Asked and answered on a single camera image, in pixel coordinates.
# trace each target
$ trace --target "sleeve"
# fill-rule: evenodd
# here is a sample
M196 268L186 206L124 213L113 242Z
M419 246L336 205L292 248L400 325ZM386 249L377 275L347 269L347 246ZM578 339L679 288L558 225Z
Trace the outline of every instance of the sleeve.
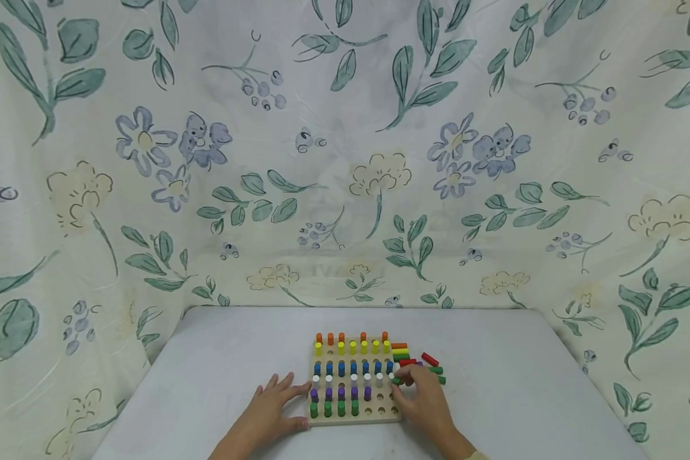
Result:
M465 459L465 460L490 460L490 459L487 458L484 454L481 454L480 452L476 451L473 455L470 456L469 459Z

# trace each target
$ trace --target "fabric curtain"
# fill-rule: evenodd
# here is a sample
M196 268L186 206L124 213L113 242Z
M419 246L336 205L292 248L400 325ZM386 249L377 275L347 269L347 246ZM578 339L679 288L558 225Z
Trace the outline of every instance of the fabric curtain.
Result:
M533 309L690 459L690 0L0 0L0 459L195 305Z

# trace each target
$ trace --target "wrist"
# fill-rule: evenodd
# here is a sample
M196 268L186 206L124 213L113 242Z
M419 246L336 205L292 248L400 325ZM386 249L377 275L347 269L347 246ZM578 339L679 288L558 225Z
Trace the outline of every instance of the wrist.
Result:
M253 446L234 427L219 441L209 460L245 460L252 453Z
M445 460L465 460L475 453L475 447L452 425L433 439Z

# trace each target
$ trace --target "white table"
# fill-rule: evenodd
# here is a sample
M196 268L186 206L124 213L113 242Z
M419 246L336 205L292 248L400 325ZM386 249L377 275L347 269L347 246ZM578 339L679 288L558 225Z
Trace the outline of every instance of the white table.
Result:
M527 310L196 308L94 460L205 460L273 372L310 378L317 332L388 330L445 368L457 428L491 460L644 460L542 316ZM303 415L305 401L287 407ZM263 459L438 458L408 423L315 427Z

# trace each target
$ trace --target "left hand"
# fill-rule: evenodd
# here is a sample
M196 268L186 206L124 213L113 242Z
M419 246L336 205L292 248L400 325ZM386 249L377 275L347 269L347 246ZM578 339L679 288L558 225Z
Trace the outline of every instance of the left hand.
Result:
M266 388L258 386L250 404L219 442L210 460L242 460L281 436L308 430L307 417L284 418L281 415L288 401L306 394L312 386L312 382L306 382L292 387L293 378L295 375L289 372L278 382L278 374L273 374Z

